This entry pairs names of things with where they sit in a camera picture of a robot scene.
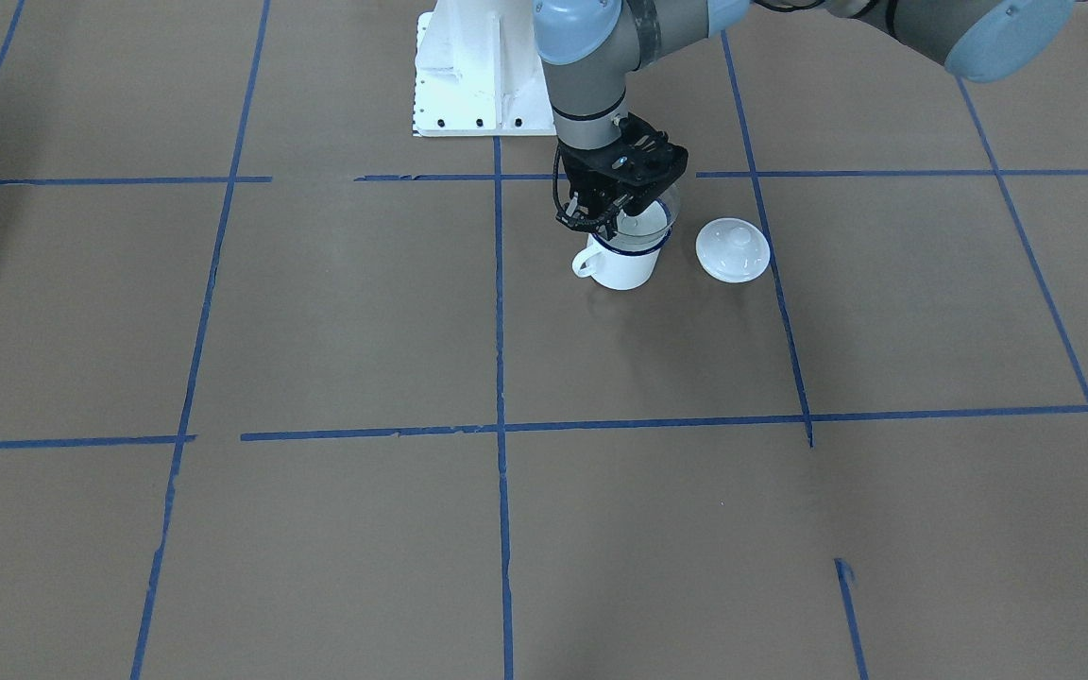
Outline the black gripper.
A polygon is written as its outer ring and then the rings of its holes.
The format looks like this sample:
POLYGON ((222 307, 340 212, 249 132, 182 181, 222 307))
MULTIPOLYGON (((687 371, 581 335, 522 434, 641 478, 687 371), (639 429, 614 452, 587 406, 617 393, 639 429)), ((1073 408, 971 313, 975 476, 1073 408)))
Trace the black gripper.
POLYGON ((670 141, 634 113, 613 122, 616 138, 599 149, 557 143, 555 174, 566 174, 569 197, 555 195, 556 220, 562 227, 618 235, 621 212, 636 217, 687 172, 687 147, 670 141))

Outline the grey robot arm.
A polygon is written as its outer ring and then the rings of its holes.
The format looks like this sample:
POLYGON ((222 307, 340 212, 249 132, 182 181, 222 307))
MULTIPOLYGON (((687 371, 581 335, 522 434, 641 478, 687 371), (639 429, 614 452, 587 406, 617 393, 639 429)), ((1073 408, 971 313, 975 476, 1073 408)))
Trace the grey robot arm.
MULTIPOLYGON (((854 18, 976 83, 1028 65, 1070 22, 1071 1, 764 1, 774 13, 854 18)), ((616 237, 687 172, 687 148, 630 112, 627 78, 742 21, 747 1, 535 1, 536 52, 555 121, 552 195, 574 232, 616 237)))

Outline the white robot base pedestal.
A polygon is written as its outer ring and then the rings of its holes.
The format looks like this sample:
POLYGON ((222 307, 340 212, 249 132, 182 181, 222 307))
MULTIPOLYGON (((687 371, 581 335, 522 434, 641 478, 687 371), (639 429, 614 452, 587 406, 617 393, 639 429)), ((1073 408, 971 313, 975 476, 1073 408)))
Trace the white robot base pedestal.
POLYGON ((554 135, 527 1, 437 1, 417 17, 412 132, 554 135))

